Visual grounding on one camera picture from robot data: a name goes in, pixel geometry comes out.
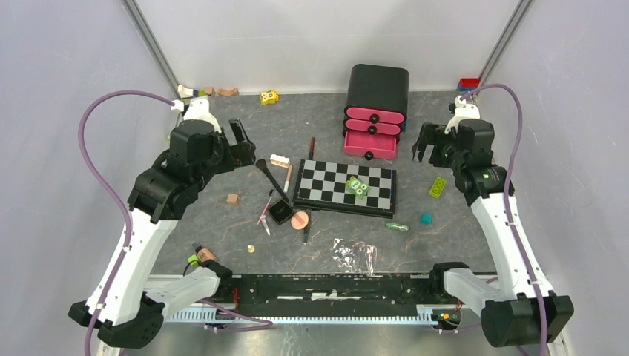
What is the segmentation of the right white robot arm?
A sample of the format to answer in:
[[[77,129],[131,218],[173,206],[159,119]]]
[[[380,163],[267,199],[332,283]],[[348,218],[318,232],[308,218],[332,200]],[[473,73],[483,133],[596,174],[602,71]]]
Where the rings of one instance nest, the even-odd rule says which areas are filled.
[[[449,109],[453,116],[447,124],[422,125],[413,159],[421,162],[432,146],[429,164],[451,169],[484,232],[498,284],[484,282],[464,263],[436,263],[429,273],[429,295],[439,303],[456,298],[475,312],[493,347],[552,343],[573,316],[572,300],[555,293],[536,262],[509,172],[493,162],[493,125],[462,96]]]

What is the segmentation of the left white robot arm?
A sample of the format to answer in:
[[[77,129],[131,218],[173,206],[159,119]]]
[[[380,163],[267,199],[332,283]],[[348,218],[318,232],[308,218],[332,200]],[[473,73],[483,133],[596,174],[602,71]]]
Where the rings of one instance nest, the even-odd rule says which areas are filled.
[[[191,304],[211,298],[224,302],[233,292],[231,271],[213,260],[162,287],[146,289],[156,259],[188,206],[219,174],[254,164],[255,144],[242,123],[229,124],[230,144],[210,112],[207,96],[171,105],[183,119],[170,134],[168,148],[119,202],[125,221],[108,268],[93,294],[74,303],[69,317],[114,349],[141,349],[163,323]]]

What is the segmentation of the black square compact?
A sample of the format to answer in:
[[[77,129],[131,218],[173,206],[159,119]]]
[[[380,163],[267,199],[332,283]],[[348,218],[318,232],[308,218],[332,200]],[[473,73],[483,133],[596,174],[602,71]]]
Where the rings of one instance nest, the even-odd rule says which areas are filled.
[[[278,225],[282,225],[292,218],[294,209],[289,201],[279,199],[269,206],[267,213],[274,222]]]

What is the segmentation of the foundation bottle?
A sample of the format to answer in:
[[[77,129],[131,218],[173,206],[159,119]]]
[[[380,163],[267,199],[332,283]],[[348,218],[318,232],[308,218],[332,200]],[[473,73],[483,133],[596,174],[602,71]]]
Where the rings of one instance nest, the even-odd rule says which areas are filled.
[[[217,261],[217,257],[208,248],[200,245],[199,243],[192,243],[192,248],[197,256],[197,259],[201,262],[207,262],[210,260]]]

